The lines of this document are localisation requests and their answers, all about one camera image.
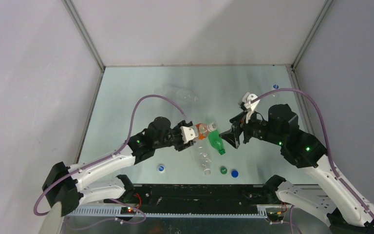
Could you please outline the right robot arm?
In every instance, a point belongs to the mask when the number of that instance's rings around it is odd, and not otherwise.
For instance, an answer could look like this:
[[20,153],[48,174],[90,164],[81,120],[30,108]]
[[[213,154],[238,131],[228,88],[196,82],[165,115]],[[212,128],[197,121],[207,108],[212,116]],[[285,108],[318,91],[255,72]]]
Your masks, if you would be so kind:
[[256,138],[280,147],[286,161],[303,171],[320,186],[326,197],[302,190],[285,178],[274,175],[264,184],[264,199],[295,205],[325,223],[334,234],[374,234],[374,204],[362,196],[329,162],[324,145],[299,128],[298,115],[287,104],[269,108],[267,119],[243,111],[230,120],[230,130],[221,138],[238,148]]

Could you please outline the orange label bottle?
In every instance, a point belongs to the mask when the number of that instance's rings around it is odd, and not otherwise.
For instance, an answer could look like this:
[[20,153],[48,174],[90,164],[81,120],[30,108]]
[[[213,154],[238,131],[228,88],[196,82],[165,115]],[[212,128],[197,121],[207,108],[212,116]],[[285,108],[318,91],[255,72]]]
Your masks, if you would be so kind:
[[209,124],[198,123],[195,125],[195,127],[198,132],[198,136],[196,137],[198,140],[203,140],[207,138],[211,132],[217,130],[217,125],[214,122],[211,122]]

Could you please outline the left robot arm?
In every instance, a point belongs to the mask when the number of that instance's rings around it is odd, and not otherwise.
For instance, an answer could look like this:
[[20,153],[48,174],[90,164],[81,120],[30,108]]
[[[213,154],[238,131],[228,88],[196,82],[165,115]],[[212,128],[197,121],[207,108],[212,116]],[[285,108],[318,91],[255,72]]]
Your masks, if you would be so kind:
[[198,130],[192,122],[183,120],[171,127],[169,119],[157,117],[110,155],[70,166],[64,162],[53,165],[42,186],[43,196],[50,206],[60,202],[61,216],[98,200],[118,198],[129,203],[134,198],[134,189],[125,175],[118,175],[107,183],[99,182],[99,179],[147,160],[161,148],[183,151],[193,146],[197,136]]

